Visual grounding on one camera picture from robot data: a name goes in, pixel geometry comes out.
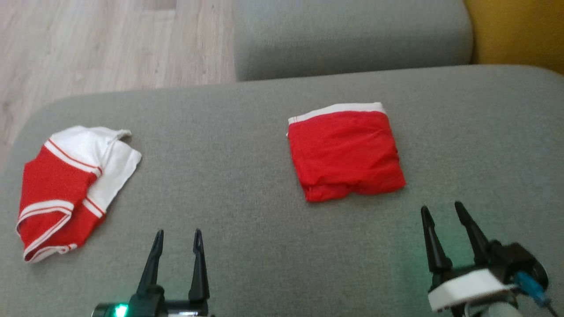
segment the wooden floor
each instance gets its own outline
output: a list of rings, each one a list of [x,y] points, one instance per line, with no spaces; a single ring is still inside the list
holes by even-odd
[[[234,81],[231,0],[0,0],[0,171],[56,99]]]

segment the robotic arm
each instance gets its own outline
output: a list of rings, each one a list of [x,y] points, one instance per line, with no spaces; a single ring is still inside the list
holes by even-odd
[[[153,247],[147,258],[137,292],[131,296],[128,303],[101,303],[92,312],[92,317],[185,317],[207,316],[208,271],[204,257],[204,242],[202,232],[197,229],[194,234],[193,252],[196,256],[192,285],[188,292],[188,300],[167,301],[165,290],[157,285],[158,260],[162,254],[164,231],[159,230],[153,242]]]
[[[454,317],[520,317],[517,294],[524,293],[557,316],[544,293],[548,277],[540,262],[518,243],[489,241],[461,202],[455,203],[455,209],[474,252],[474,264],[458,268],[453,268],[444,253],[429,209],[421,208],[429,271],[433,274],[428,295],[431,309],[450,309]]]

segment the gray fabric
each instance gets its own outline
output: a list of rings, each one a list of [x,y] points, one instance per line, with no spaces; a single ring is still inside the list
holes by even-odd
[[[238,80],[470,62],[462,0],[236,0]]]
[[[60,100],[30,119],[0,181],[0,307],[89,316],[100,301],[126,301],[158,228],[158,281],[167,298],[186,297],[199,227],[218,316],[433,316],[420,208],[454,264],[470,264],[459,199],[489,238],[535,253],[562,312],[563,88],[543,69],[465,66]],[[306,203],[287,118],[374,101],[389,115],[406,188]],[[83,248],[27,265],[14,233],[23,164],[76,124],[131,129],[143,160]]]

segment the green led light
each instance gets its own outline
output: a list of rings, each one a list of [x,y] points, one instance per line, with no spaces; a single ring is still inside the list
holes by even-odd
[[[114,309],[114,314],[116,317],[125,317],[125,313],[127,312],[127,305],[119,304]]]

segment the yellow wall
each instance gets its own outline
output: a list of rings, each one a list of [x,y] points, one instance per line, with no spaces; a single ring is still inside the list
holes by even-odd
[[[477,64],[537,65],[564,74],[564,0],[465,0]]]

